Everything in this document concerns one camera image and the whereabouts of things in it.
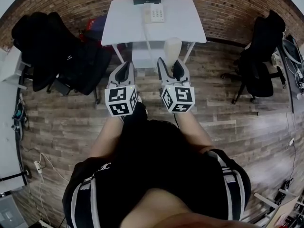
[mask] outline person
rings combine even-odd
[[[246,172],[215,149],[191,111],[175,117],[179,128],[170,122],[148,120],[144,104],[137,102],[124,121],[107,118],[89,158],[75,166],[66,188],[63,207],[70,227],[252,226],[227,221],[223,169],[212,153],[240,173],[245,206],[251,192]],[[84,195],[92,178],[95,196],[91,191]],[[94,207],[97,217],[93,217]]]

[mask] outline leg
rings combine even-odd
[[[191,45],[190,45],[190,47],[189,47],[189,49],[188,49],[188,51],[187,51],[187,53],[186,53],[186,56],[184,58],[184,61],[183,61],[184,64],[186,63],[186,61],[187,61],[187,59],[188,59],[188,57],[190,55],[190,52],[192,51],[194,45],[195,45],[195,42],[192,42]]]
[[[50,94],[51,93],[51,88],[52,88],[53,84],[49,84],[47,87],[47,93]]]
[[[119,60],[121,61],[121,63],[124,63],[123,57],[122,57],[122,55],[120,54],[119,50],[117,49],[117,45],[116,45],[116,44],[113,44],[112,46],[113,46],[113,49],[114,49],[114,51],[116,52],[116,54],[117,54]]]
[[[270,78],[279,78],[280,74],[277,72],[277,73],[270,74],[269,76],[270,76]]]
[[[100,99],[98,99],[98,97],[97,97],[96,87],[93,90],[93,94],[94,94],[95,104],[98,105],[100,103]]]
[[[297,195],[295,195],[295,194],[293,194],[293,193],[291,193],[291,192],[287,192],[287,191],[285,191],[285,190],[283,190],[283,189],[279,189],[279,192],[281,192],[281,193],[283,193],[283,194],[286,194],[286,195],[290,195],[290,196],[292,196],[292,197],[296,197]]]
[[[5,80],[4,82],[6,82],[6,83],[8,83],[8,84],[10,84],[10,85],[12,85],[12,86],[16,86],[16,87],[18,87],[18,88],[20,88],[20,89],[24,89],[24,90],[27,89],[26,86],[22,86],[22,85],[20,85],[20,84],[15,84],[15,83],[13,83],[13,82],[11,82],[11,81],[9,81],[9,80]]]
[[[247,50],[251,46],[251,42],[245,47],[244,50]]]
[[[90,157],[107,157],[117,147],[123,130],[123,122],[119,117],[109,116],[90,152]]]
[[[244,88],[245,88],[245,83],[242,82],[242,85],[241,85],[241,87],[240,87],[240,89],[238,91],[238,94],[237,94],[237,98],[232,100],[232,102],[231,102],[232,104],[235,105],[235,103],[238,101],[240,95],[242,94]]]
[[[269,206],[273,207],[274,209],[277,209],[279,206],[273,203],[272,201],[268,200],[267,198],[264,198],[263,196],[259,195],[258,193],[255,193],[254,196],[258,198],[259,200],[263,201],[265,204],[268,204]]]
[[[30,74],[24,74],[24,78],[27,78],[27,79],[31,79],[31,80],[33,80],[33,75],[30,75]]]
[[[250,102],[254,102],[256,99],[256,97],[254,95],[252,95],[252,98],[250,99]]]
[[[137,102],[133,114],[124,117],[124,125],[140,124],[147,121],[147,119],[146,106],[141,102]]]

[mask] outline power strip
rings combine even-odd
[[[289,145],[289,146],[292,146],[292,145],[294,144],[294,142],[295,142],[295,139],[292,138],[288,145]]]
[[[39,174],[42,174],[42,167],[41,167],[41,165],[38,163],[38,161],[35,161],[34,164],[35,164],[35,167],[36,167],[38,173],[39,173]]]
[[[42,227],[45,227],[45,228],[53,228],[52,226],[48,225],[46,222],[44,222],[44,221],[41,220],[41,219],[40,219],[38,222],[40,223],[40,225],[41,225]]]

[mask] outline white desk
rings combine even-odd
[[[15,84],[11,79],[15,76],[21,76],[21,51],[16,47],[12,47],[9,53],[5,56],[4,61],[0,62],[0,82],[5,81],[11,85],[21,89],[27,89],[25,86]]]
[[[193,0],[161,0],[165,22],[146,24],[149,41],[165,41],[178,37],[191,42],[185,56],[186,62],[195,42],[206,43],[206,36]],[[146,41],[143,30],[143,8],[145,4],[134,5],[133,0],[113,0],[104,26],[101,44],[112,45],[120,61],[117,44]]]

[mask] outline desk leg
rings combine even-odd
[[[122,57],[122,55],[120,54],[119,50],[117,49],[117,44],[113,44],[112,46],[113,46],[114,51],[116,52],[116,54],[117,54],[119,60],[121,61],[121,63],[124,63],[123,57]]]
[[[24,86],[24,85],[22,86],[22,85],[19,85],[19,84],[15,84],[15,83],[13,83],[13,82],[11,82],[11,81],[9,81],[9,80],[5,80],[5,82],[8,83],[8,84],[10,84],[10,85],[12,85],[12,86],[16,86],[16,87],[18,87],[18,88],[20,88],[20,89],[24,89],[24,90],[27,89],[26,86]]]
[[[186,56],[184,58],[184,63],[186,63],[186,61],[187,61],[187,59],[188,59],[188,57],[190,55],[190,52],[192,51],[194,45],[195,45],[195,42],[192,42],[191,45],[190,45],[190,47],[189,47],[189,50],[187,51],[187,54],[186,54]]]

